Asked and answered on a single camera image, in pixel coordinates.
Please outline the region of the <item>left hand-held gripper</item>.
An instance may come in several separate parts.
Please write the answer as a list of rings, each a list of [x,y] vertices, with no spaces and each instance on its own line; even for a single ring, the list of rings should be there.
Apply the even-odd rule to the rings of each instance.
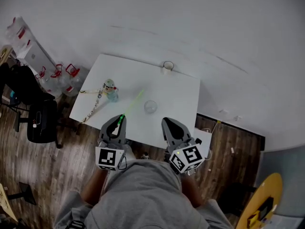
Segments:
[[[100,130],[98,146],[95,147],[95,164],[99,169],[119,171],[126,169],[124,143],[127,120],[124,114],[109,119]]]

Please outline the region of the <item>yellow block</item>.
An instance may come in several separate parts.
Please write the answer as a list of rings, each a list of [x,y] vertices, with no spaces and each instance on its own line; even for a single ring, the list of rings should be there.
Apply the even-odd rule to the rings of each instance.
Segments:
[[[247,219],[247,229],[250,229],[260,218],[260,211],[257,210]]]

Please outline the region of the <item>clear plastic bag red labels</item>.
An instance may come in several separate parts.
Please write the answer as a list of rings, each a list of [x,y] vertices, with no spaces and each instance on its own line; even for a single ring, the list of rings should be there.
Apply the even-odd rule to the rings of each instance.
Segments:
[[[5,31],[5,37],[16,54],[33,40],[33,35],[21,16],[13,18],[12,24]]]

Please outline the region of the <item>black office chair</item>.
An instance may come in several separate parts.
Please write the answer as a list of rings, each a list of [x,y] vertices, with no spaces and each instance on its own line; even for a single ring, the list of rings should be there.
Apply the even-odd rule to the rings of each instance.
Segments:
[[[27,124],[27,139],[37,144],[54,142],[58,149],[62,145],[58,142],[57,127],[66,127],[77,131],[74,125],[61,123],[63,111],[70,105],[64,102],[57,105],[55,97],[44,92],[35,79],[34,74],[28,66],[17,64],[9,67],[5,62],[0,65],[0,93],[3,93],[4,86],[8,86],[21,101],[28,105],[28,117],[21,117],[21,112],[17,112],[15,120],[15,131],[18,132],[21,123]],[[37,127],[32,127],[33,119],[36,120]]]

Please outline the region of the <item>clear glass cup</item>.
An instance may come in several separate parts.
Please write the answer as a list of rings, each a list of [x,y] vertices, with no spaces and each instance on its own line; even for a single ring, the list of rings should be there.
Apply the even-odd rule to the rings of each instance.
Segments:
[[[158,108],[157,103],[153,100],[148,100],[144,103],[144,111],[147,114],[155,113],[157,108]]]

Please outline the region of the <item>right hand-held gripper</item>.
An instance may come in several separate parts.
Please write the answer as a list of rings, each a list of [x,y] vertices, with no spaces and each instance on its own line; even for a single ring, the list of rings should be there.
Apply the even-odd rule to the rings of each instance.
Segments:
[[[162,119],[163,137],[168,146],[180,143],[168,155],[168,163],[176,174],[183,174],[195,170],[203,161],[204,149],[202,140],[191,138],[188,128],[181,122],[165,117]]]

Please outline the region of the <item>white box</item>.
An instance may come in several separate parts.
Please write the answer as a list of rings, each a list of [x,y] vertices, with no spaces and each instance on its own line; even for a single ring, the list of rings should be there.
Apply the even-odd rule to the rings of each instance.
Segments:
[[[212,134],[210,132],[195,128],[193,136],[195,139],[199,138],[201,140],[200,147],[203,148],[204,155],[207,157],[211,145]]]

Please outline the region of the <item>cartoon figure bottle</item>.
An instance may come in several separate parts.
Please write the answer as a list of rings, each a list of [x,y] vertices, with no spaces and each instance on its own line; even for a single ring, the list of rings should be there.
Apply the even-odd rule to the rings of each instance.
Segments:
[[[107,96],[110,102],[117,102],[118,97],[118,88],[115,86],[115,83],[112,79],[107,79],[102,87],[102,92]]]

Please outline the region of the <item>person's right forearm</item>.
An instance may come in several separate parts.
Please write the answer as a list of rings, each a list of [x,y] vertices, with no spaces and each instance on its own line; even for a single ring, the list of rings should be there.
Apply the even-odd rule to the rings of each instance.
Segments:
[[[198,208],[204,204],[202,193],[194,175],[181,175],[182,193],[189,199],[194,208]]]

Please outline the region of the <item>beige board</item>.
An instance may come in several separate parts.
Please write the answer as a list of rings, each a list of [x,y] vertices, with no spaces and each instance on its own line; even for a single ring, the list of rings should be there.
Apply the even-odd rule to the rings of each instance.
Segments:
[[[14,212],[11,209],[11,206],[10,206],[10,203],[8,200],[8,196],[1,183],[0,183],[0,206],[13,220],[18,222],[18,219],[16,218]]]

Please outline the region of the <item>person's left forearm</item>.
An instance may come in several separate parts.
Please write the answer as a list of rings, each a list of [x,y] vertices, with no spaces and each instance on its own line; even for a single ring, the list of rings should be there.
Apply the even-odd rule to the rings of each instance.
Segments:
[[[97,168],[88,183],[84,186],[80,195],[84,202],[95,206],[100,199],[103,185],[105,183],[108,171]]]

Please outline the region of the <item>black flat device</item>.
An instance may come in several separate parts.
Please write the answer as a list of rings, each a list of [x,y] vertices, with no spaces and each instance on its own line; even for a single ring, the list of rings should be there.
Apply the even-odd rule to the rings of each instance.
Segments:
[[[258,220],[262,221],[266,215],[273,209],[274,198],[268,197],[266,201],[258,208]]]

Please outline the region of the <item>green straw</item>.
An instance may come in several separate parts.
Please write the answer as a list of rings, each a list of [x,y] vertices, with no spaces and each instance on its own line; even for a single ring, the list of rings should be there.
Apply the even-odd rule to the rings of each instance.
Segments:
[[[141,97],[141,95],[143,94],[144,89],[142,89],[139,94],[136,96],[136,98],[131,102],[131,104],[128,106],[127,110],[120,116],[120,119],[117,123],[117,125],[119,126],[121,124],[121,122],[123,121],[123,118],[130,112],[130,110],[132,109],[132,107],[135,105],[135,103],[138,101],[138,99]]]

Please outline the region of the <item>yellow round table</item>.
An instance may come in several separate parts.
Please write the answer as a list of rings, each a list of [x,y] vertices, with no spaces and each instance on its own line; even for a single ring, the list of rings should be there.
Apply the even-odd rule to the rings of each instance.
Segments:
[[[262,221],[257,221],[250,229],[261,229],[265,225],[265,221],[270,219],[275,209],[280,203],[283,191],[283,180],[279,173],[272,173],[262,184],[254,191],[249,202],[243,209],[236,229],[247,229],[247,219],[258,210],[258,208],[266,201],[268,197],[274,198],[273,209],[266,215]]]

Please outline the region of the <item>white paper sheets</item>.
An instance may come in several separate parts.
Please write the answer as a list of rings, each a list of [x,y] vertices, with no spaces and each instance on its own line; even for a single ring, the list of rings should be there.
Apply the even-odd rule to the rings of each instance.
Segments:
[[[298,229],[304,218],[273,214],[261,229]]]

